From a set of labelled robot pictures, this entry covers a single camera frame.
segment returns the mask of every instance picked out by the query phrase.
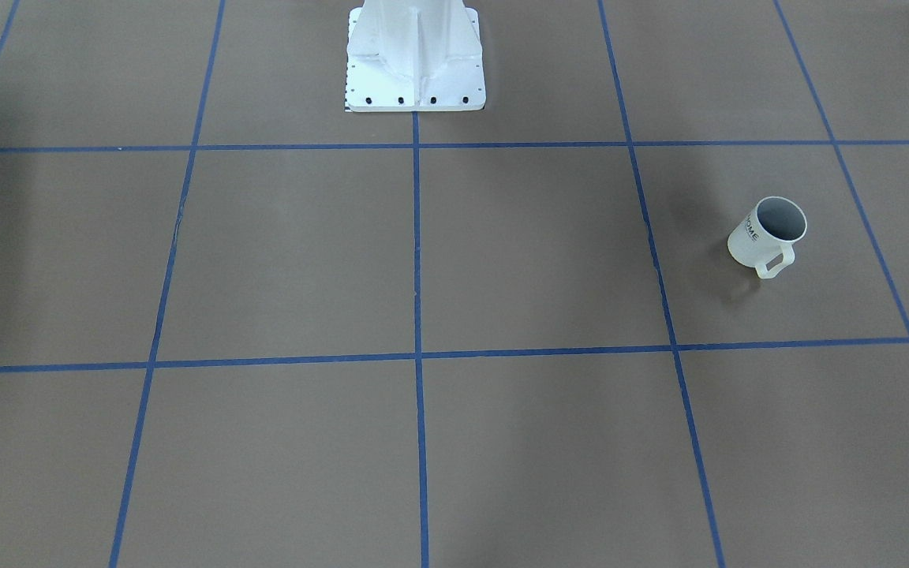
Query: robot arm pedestal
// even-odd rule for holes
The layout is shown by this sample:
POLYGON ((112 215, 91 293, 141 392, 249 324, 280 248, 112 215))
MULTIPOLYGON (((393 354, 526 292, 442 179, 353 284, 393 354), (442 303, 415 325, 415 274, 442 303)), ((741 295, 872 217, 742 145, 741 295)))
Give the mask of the robot arm pedestal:
POLYGON ((365 0, 350 12, 346 110, 479 110, 479 14, 462 0, 365 0))

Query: floor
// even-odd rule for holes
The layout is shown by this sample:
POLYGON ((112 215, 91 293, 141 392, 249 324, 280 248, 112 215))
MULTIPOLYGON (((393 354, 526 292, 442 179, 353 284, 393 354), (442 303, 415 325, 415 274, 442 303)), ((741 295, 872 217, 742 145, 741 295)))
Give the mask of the floor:
POLYGON ((909 567, 909 0, 357 4, 0 0, 0 567, 909 567))

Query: mug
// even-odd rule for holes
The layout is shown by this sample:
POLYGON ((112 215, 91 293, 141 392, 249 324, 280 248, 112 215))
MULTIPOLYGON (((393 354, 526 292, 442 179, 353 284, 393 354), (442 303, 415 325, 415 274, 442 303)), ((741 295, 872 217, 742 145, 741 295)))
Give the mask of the mug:
POLYGON ((728 251, 743 266, 757 269, 757 276, 773 278, 795 262, 792 245, 805 236, 805 213, 794 201, 765 197, 728 236, 728 251), (780 262, 768 265, 780 256, 780 262))

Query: mug handle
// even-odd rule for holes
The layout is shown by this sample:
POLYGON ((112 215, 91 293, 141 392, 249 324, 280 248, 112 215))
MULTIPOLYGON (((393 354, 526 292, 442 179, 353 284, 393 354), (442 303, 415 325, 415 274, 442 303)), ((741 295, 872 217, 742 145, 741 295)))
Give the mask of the mug handle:
POLYGON ((769 280, 793 262, 795 262, 795 250, 787 242, 782 242, 780 244, 780 262, 773 266, 772 269, 767 268, 767 263, 758 263, 757 276, 764 280, 769 280))

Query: gray floor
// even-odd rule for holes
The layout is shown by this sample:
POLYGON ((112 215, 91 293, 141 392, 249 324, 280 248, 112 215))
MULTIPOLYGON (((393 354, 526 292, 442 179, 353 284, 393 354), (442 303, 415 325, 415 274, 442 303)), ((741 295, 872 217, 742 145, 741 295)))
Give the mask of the gray floor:
POLYGON ((0 567, 909 567, 909 0, 356 4, 0 0, 0 567))

